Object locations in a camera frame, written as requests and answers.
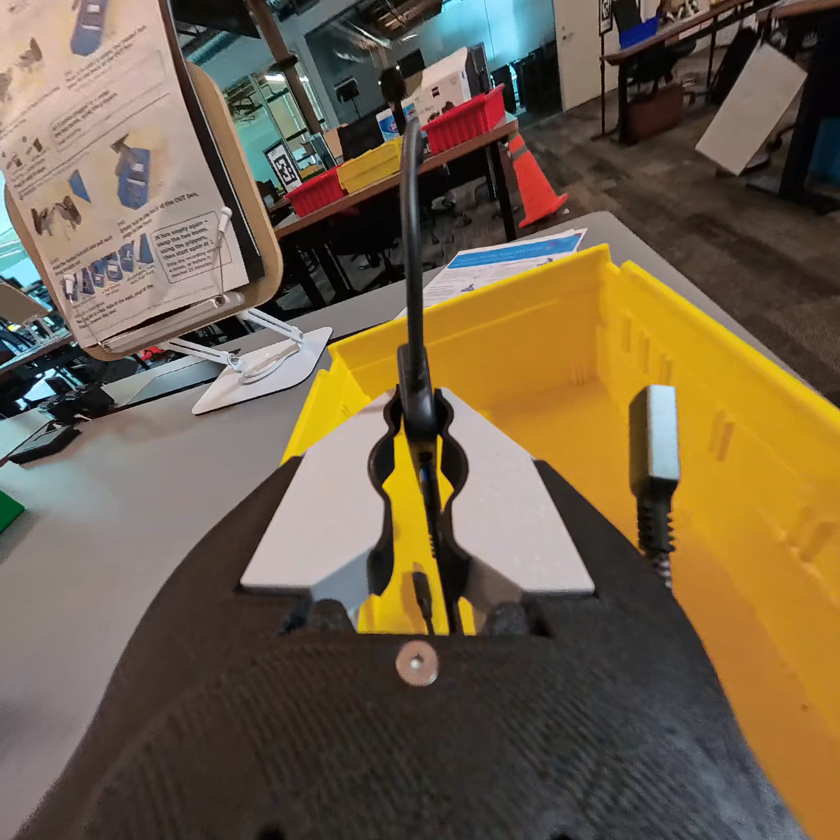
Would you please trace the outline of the braided cable grey plug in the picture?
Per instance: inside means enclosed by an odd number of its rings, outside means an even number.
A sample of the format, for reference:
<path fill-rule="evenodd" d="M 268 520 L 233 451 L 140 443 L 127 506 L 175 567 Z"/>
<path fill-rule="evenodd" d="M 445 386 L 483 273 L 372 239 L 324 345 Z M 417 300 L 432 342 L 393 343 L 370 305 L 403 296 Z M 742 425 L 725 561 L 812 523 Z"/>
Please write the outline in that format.
<path fill-rule="evenodd" d="M 636 394 L 628 409 L 628 434 L 638 548 L 671 591 L 672 503 L 681 479 L 675 387 L 653 384 Z"/>

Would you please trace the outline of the blue header instruction leaflet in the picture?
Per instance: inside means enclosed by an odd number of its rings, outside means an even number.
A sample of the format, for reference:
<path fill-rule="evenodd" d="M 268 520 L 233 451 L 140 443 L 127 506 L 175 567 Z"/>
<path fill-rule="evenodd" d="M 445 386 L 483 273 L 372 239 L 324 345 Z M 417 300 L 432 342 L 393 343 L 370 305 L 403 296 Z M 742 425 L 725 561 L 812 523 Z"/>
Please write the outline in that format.
<path fill-rule="evenodd" d="M 423 290 L 423 307 L 431 308 L 471 291 L 516 277 L 574 255 L 588 229 L 577 228 L 516 244 L 460 251 Z"/>

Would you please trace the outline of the grey desk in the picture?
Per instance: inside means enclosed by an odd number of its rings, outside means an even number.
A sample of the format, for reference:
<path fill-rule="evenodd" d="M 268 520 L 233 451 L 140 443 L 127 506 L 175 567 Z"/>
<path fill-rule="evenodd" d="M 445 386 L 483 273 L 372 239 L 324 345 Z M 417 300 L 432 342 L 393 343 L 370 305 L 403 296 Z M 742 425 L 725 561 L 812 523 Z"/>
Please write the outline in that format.
<path fill-rule="evenodd" d="M 329 347 L 300 396 L 201 419 L 161 400 L 84 423 L 69 452 L 2 486 L 27 528 L 2 534 L 2 838 L 265 838 L 300 793 L 319 727 L 374 679 L 427 688 L 436 638 L 355 632 L 336 602 L 240 587 L 292 458 L 397 387 L 406 320 Z M 389 595 L 430 560 L 400 410 Z"/>

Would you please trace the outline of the yellow plastic bin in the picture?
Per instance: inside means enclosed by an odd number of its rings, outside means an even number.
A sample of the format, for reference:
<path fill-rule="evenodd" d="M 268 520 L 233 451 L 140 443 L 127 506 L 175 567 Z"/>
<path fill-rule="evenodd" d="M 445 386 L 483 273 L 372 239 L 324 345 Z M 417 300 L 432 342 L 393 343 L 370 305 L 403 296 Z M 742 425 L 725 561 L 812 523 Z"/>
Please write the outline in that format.
<path fill-rule="evenodd" d="M 283 838 L 838 838 L 838 409 L 606 246 L 427 313 L 433 383 L 537 458 L 595 595 L 361 681 Z M 628 409 L 676 389 L 670 591 Z"/>
<path fill-rule="evenodd" d="M 341 164 L 339 184 L 347 194 L 399 173 L 402 166 L 403 137 L 398 136 Z"/>

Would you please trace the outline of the black white marker sign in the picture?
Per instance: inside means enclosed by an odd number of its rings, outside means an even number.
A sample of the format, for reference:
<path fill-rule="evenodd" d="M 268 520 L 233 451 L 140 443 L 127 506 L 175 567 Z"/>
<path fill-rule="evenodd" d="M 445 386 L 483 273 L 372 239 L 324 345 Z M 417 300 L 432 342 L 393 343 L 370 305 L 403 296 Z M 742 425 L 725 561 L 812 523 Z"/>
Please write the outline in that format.
<path fill-rule="evenodd" d="M 302 185 L 298 165 L 283 139 L 265 149 L 264 156 L 284 193 L 292 193 Z"/>

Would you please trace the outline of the orange traffic cone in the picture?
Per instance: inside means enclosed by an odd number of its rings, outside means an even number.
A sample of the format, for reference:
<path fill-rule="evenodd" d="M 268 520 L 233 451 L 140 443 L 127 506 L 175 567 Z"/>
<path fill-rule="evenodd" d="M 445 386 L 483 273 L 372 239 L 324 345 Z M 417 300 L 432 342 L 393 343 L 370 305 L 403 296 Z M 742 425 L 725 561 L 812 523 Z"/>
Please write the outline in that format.
<path fill-rule="evenodd" d="M 527 228 L 558 213 L 569 194 L 557 194 L 520 133 L 511 135 L 508 142 L 512 167 L 517 179 L 525 216 L 519 228 Z"/>

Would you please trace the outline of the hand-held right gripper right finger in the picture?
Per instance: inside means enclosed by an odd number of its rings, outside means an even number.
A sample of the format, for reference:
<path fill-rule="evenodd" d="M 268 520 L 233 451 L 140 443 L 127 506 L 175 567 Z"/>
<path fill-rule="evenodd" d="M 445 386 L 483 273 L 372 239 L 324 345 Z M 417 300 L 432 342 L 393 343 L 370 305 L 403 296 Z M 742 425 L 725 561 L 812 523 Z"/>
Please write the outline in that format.
<path fill-rule="evenodd" d="M 595 584 L 530 453 L 448 388 L 435 395 L 440 473 L 451 486 L 438 518 L 448 602 L 475 632 L 508 603 L 588 598 Z"/>

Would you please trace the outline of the white cardboard box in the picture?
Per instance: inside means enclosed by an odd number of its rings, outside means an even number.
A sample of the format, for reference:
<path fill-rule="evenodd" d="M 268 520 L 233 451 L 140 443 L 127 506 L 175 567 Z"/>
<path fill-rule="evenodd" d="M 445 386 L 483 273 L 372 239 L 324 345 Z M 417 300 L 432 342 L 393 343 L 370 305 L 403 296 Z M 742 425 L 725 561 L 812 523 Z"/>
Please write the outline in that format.
<path fill-rule="evenodd" d="M 412 94 L 421 127 L 488 90 L 483 45 L 461 47 L 423 70 Z"/>

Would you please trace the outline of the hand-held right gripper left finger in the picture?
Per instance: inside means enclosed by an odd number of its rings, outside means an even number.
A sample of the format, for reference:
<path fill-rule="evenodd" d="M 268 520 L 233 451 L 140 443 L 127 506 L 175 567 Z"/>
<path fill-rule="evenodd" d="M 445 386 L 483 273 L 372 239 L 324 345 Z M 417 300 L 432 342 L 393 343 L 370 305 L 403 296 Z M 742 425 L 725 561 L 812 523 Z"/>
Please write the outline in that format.
<path fill-rule="evenodd" d="M 400 425 L 393 387 L 292 458 L 291 478 L 240 587 L 340 604 L 355 629 L 395 568 L 395 522 L 384 484 Z"/>

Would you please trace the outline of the red plastic bin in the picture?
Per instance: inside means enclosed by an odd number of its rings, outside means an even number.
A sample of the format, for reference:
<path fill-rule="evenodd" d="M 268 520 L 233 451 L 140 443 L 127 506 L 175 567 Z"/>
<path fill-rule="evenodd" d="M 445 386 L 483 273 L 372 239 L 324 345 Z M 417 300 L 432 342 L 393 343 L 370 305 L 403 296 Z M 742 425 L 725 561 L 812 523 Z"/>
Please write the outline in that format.
<path fill-rule="evenodd" d="M 504 84 L 496 86 L 430 120 L 425 134 L 432 155 L 476 139 L 504 123 L 505 88 Z"/>
<path fill-rule="evenodd" d="M 308 179 L 287 195 L 287 200 L 298 217 L 316 213 L 347 196 L 340 180 L 341 167 L 333 167 Z"/>

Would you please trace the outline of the printed instruction sheet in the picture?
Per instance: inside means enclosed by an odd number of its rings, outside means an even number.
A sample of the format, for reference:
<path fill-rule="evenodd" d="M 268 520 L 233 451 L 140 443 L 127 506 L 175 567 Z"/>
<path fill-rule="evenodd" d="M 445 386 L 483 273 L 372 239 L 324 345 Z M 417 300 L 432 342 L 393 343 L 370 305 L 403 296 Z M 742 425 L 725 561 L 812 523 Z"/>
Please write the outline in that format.
<path fill-rule="evenodd" d="M 170 2 L 2 2 L 9 202 L 82 347 L 261 267 Z"/>

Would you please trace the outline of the white wooden document stand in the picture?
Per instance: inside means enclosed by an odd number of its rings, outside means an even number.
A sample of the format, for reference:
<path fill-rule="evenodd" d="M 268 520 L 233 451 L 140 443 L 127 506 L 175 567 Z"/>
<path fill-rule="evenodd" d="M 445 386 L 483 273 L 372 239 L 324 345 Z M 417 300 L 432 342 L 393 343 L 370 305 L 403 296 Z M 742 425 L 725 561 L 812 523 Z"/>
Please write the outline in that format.
<path fill-rule="evenodd" d="M 302 332 L 259 310 L 259 306 L 267 304 L 280 289 L 284 267 L 280 248 L 222 92 L 203 70 L 184 60 L 197 101 L 255 242 L 261 267 L 248 275 L 249 282 L 244 287 L 226 292 L 214 301 L 147 321 L 137 329 L 109 339 L 104 347 L 97 344 L 85 348 L 70 328 L 69 331 L 83 351 L 100 361 L 114 361 L 158 347 L 221 364 L 222 373 L 193 407 L 193 414 L 201 415 L 285 391 L 304 382 L 319 362 L 332 329 Z M 3 172 L 2 176 L 3 202 L 17 240 L 44 282 L 38 263 L 31 259 L 26 249 L 30 238 L 9 202 Z M 46 283 L 45 286 L 63 318 Z"/>

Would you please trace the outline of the black flat charger box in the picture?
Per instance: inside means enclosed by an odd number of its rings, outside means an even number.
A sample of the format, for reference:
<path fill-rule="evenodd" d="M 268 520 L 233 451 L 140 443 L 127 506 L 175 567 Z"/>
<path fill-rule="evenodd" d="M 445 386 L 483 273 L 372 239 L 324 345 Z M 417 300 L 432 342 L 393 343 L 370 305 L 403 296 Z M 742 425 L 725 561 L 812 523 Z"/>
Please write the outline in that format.
<path fill-rule="evenodd" d="M 8 456 L 7 461 L 16 466 L 25 466 L 41 459 L 46 459 L 63 452 L 81 435 L 77 426 L 56 426 L 32 437 L 17 446 Z"/>

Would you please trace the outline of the black USB hub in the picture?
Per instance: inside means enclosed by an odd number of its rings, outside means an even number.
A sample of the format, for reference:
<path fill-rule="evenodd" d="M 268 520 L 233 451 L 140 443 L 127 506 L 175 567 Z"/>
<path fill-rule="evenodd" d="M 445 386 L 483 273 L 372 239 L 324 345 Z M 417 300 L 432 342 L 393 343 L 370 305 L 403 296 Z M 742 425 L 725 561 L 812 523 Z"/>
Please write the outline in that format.
<path fill-rule="evenodd" d="M 424 344 L 424 286 L 418 171 L 424 157 L 419 119 L 406 122 L 402 143 L 400 208 L 404 248 L 407 338 L 397 351 L 404 434 L 421 487 L 434 479 L 438 426 Z"/>

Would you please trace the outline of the wooden background table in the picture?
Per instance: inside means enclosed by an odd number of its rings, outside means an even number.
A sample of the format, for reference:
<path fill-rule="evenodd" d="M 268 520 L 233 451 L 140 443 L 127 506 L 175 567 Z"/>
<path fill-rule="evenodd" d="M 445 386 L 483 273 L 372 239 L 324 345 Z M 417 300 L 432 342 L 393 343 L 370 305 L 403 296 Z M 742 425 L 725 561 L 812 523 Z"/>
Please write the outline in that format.
<path fill-rule="evenodd" d="M 430 198 L 433 176 L 446 174 L 451 165 L 459 165 L 463 160 L 472 161 L 473 167 L 477 167 L 478 155 L 482 154 L 485 162 L 481 172 L 490 180 L 490 195 L 497 200 L 506 240 L 508 243 L 517 240 L 519 227 L 503 164 L 503 160 L 509 159 L 504 144 L 517 132 L 518 121 L 507 117 L 489 132 L 440 154 L 426 157 L 417 170 L 418 195 Z M 333 292 L 332 304 L 404 279 L 404 264 L 394 265 L 387 255 L 389 248 L 402 237 L 400 184 L 401 176 L 396 172 L 302 218 L 289 218 L 278 226 L 275 234 L 283 259 L 281 287 L 289 283 L 297 284 L 307 296 L 310 308 L 328 306 L 303 259 L 304 254 L 315 258 L 317 266 L 327 278 Z M 377 245 L 384 248 L 379 252 L 381 271 L 360 290 L 351 285 L 340 263 L 334 244 L 337 225 L 354 227 L 356 236 L 348 245 L 352 256 L 372 255 Z"/>

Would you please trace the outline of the white leaning board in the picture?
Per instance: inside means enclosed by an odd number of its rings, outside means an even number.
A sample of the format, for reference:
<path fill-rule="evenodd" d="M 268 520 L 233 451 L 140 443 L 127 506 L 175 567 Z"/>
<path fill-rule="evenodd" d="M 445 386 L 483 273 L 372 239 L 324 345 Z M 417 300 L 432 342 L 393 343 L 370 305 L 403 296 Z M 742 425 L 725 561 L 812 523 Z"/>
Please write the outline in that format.
<path fill-rule="evenodd" d="M 741 175 L 801 93 L 807 74 L 769 44 L 758 45 L 696 145 L 696 152 Z"/>

